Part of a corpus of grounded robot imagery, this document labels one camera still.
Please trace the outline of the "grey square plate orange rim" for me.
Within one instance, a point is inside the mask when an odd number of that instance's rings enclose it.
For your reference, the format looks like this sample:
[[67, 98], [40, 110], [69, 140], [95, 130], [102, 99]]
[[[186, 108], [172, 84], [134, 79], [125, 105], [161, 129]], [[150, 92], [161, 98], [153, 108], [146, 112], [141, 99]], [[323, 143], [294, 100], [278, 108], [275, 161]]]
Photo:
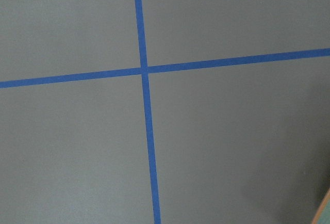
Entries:
[[330, 224], [329, 196], [330, 190], [325, 194], [311, 224]]

